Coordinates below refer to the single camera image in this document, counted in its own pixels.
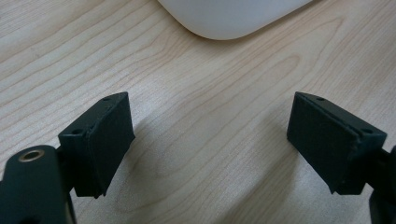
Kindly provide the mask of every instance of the white object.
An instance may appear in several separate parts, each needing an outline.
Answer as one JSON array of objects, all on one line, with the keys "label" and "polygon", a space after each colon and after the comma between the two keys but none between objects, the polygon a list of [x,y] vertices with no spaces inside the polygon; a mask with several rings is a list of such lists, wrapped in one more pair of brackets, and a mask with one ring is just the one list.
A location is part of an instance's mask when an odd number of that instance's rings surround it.
[{"label": "white object", "polygon": [[187,29],[210,39],[248,35],[313,0],[159,0]]}]

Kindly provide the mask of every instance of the white plastic device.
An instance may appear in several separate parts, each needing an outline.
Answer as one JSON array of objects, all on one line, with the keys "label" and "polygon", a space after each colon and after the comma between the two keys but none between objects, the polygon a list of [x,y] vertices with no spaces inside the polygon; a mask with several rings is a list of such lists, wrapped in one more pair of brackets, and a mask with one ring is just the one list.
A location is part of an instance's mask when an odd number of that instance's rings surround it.
[{"label": "white plastic device", "polygon": [[313,0],[159,0],[187,29],[210,39],[248,35]]}]

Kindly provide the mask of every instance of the light wood surface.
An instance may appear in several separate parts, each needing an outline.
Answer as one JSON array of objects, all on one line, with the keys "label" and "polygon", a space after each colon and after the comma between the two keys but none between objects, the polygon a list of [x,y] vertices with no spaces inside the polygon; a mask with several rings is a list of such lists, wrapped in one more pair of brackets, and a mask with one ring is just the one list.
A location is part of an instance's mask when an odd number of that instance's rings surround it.
[{"label": "light wood surface", "polygon": [[0,173],[100,98],[128,91],[136,139],[79,223],[370,223],[286,139],[320,95],[396,145],[396,1],[315,1],[241,39],[184,29],[154,0],[0,2]]}]

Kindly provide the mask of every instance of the wooden table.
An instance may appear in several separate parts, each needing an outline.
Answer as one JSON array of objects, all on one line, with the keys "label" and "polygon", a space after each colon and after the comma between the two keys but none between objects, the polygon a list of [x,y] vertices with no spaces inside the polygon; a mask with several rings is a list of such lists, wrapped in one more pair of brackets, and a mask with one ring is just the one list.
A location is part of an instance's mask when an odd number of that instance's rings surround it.
[{"label": "wooden table", "polygon": [[396,145],[396,1],[323,0],[231,41],[194,35],[157,1],[0,3],[0,173],[100,98],[128,91],[136,139],[79,223],[370,223],[286,139],[296,91]]}]

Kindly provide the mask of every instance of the wood grain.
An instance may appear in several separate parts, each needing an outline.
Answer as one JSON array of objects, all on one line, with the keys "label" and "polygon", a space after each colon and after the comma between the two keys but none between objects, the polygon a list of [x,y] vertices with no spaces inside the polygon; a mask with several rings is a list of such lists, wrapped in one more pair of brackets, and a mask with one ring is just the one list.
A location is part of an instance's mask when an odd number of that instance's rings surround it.
[{"label": "wood grain", "polygon": [[0,173],[98,99],[128,91],[136,139],[79,223],[370,223],[286,140],[292,96],[328,98],[396,145],[396,1],[322,0],[213,41],[157,1],[0,2]]}]

